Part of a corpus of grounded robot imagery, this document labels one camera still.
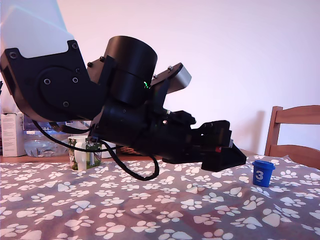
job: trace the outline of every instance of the black cable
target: black cable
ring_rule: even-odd
[[[73,150],[77,150],[77,151],[80,151],[80,152],[85,152],[85,153],[101,153],[101,152],[109,152],[110,150],[108,149],[97,149],[97,150],[89,150],[89,149],[84,149],[84,148],[78,148],[78,147],[75,147],[75,146],[71,146],[69,144],[66,144],[64,143],[63,141],[59,141],[57,139],[55,139],[54,137],[50,136],[48,133],[46,133],[46,131],[44,131],[40,125],[38,124],[37,121],[34,121],[32,120],[33,124],[36,126],[37,129],[39,129],[39,131],[45,135],[48,139],[50,139],[51,141],[57,143],[57,144],[60,144],[66,148],[69,148],[69,149],[73,149]],[[119,148],[122,148],[122,146],[115,146],[115,147],[112,147],[111,149],[114,150],[114,149],[119,149]]]
[[[141,181],[149,181],[149,180],[155,179],[159,175],[159,164],[153,155],[149,155],[149,157],[154,162],[154,173],[150,176],[143,177],[143,176],[131,171],[129,168],[127,168],[127,166],[118,158],[118,156],[115,154],[115,152],[112,151],[112,148],[109,146],[108,143],[106,143],[105,141],[101,141],[101,140],[99,141],[99,143],[105,145],[106,149],[109,150],[111,157],[119,165],[119,167],[122,168],[127,174],[131,175],[135,179],[138,179]]]

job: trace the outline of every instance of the grey tablecloth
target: grey tablecloth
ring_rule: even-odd
[[[269,188],[252,184],[271,161]],[[142,175],[151,161],[127,162]],[[1,240],[320,239],[320,172],[287,158],[253,156],[218,173],[159,161],[153,181],[114,162],[76,172],[63,163],[1,163]]]

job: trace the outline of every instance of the white cardboard box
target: white cardboard box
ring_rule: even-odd
[[[1,114],[2,150],[4,157],[25,155],[23,113]]]

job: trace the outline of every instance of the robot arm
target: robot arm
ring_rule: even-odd
[[[32,19],[33,15],[19,6],[10,9],[1,27],[10,29],[14,19],[23,14]],[[36,16],[33,20],[45,22]],[[49,52],[55,43],[42,45],[38,41],[43,39],[34,37],[36,43],[32,44],[49,50],[33,54],[22,43],[9,44],[8,29],[1,34],[1,42],[7,44],[0,71],[19,109],[33,120],[91,120],[92,142],[128,146],[147,156],[161,156],[166,163],[202,162],[202,169],[213,172],[245,164],[245,155],[231,140],[228,121],[191,129],[196,120],[189,113],[163,108],[166,95],[185,88],[191,80],[182,63],[153,76],[156,52],[138,39],[115,36],[104,55],[89,62],[86,69],[77,42],[63,28],[50,30],[63,30],[63,37],[47,36],[66,49]],[[23,36],[31,38],[29,33]]]

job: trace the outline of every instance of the cylindrical motor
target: cylindrical motor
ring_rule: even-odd
[[[115,36],[108,42],[104,56],[107,55],[116,62],[112,96],[133,107],[143,104],[157,63],[156,52],[133,37]]]

